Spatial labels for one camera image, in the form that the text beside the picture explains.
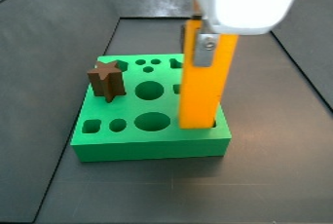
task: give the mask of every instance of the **star-shaped block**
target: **star-shaped block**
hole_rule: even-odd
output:
[[[87,71],[95,96],[104,96],[110,103],[116,95],[126,95],[122,71],[116,61],[96,62],[96,67]]]

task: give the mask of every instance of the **gray floor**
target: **gray floor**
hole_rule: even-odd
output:
[[[183,20],[122,20],[108,54],[179,53]],[[82,164],[68,147],[40,223],[333,221],[333,119],[274,38],[241,37],[223,158]]]
[[[333,0],[296,0],[274,34],[333,109]]]
[[[0,222],[36,216],[118,22],[110,0],[0,3]]]

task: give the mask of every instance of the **hole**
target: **hole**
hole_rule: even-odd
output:
[[[146,66],[146,67],[143,68],[143,71],[147,72],[147,73],[150,73],[150,72],[154,71],[154,68],[153,68],[151,66]]]
[[[146,60],[144,60],[144,59],[138,59],[138,60],[135,61],[135,63],[136,63],[138,65],[143,65],[143,64],[146,64]]]
[[[122,72],[126,72],[127,69],[128,69],[128,63],[122,61],[122,60],[118,60],[118,63],[119,63],[119,69]]]
[[[170,59],[170,67],[173,69],[182,68],[182,62],[179,62],[175,58]]]
[[[181,90],[181,85],[179,84],[173,85],[174,94],[179,94],[179,90]]]
[[[161,61],[159,59],[157,59],[157,58],[151,60],[151,63],[153,63],[153,64],[159,64],[161,62],[162,62],[162,61]]]
[[[161,131],[170,125],[170,117],[159,112],[149,112],[135,119],[134,124],[143,131]]]
[[[114,119],[110,122],[110,130],[112,132],[120,132],[126,128],[126,120],[124,119]]]
[[[143,100],[154,100],[159,98],[163,93],[165,88],[162,84],[154,81],[146,81],[140,83],[135,88],[135,94]]]
[[[83,123],[83,133],[96,133],[100,129],[102,121],[99,119],[86,120]]]

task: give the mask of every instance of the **green block top surface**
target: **green block top surface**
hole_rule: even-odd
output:
[[[178,126],[182,59],[183,54],[98,58],[104,63],[119,61],[126,95],[107,103],[88,86],[71,146],[230,139],[221,109],[215,128],[182,130]]]

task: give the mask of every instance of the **square hole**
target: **square hole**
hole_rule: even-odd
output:
[[[83,133],[96,133],[100,129],[102,121],[99,119],[86,120],[83,123]]]

